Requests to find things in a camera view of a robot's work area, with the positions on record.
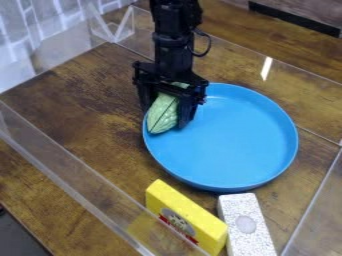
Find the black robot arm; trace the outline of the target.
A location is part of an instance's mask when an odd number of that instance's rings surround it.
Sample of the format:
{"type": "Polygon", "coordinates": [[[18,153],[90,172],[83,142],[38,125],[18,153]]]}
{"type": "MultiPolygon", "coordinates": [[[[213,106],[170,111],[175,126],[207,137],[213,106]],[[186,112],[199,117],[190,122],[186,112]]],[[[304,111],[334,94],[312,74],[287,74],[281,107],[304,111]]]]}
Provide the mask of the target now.
{"type": "Polygon", "coordinates": [[[193,60],[203,57],[211,46],[198,53],[195,35],[211,37],[198,29],[203,13],[198,0],[150,0],[150,10],[155,24],[155,60],[133,64],[133,83],[143,112],[149,111],[159,93],[175,97],[177,126],[185,128],[194,119],[198,105],[205,103],[209,86],[209,81],[193,71],[193,60]]]}

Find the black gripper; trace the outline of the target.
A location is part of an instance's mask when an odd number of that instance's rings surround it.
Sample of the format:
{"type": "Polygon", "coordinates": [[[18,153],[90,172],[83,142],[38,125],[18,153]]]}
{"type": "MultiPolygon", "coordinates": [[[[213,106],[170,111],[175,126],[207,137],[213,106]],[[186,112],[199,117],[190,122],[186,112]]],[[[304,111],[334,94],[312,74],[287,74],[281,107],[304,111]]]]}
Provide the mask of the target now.
{"type": "Polygon", "coordinates": [[[149,111],[159,92],[177,96],[178,128],[185,128],[194,119],[198,106],[206,102],[209,81],[193,70],[163,72],[155,63],[135,61],[133,67],[142,111],[149,111]]]}

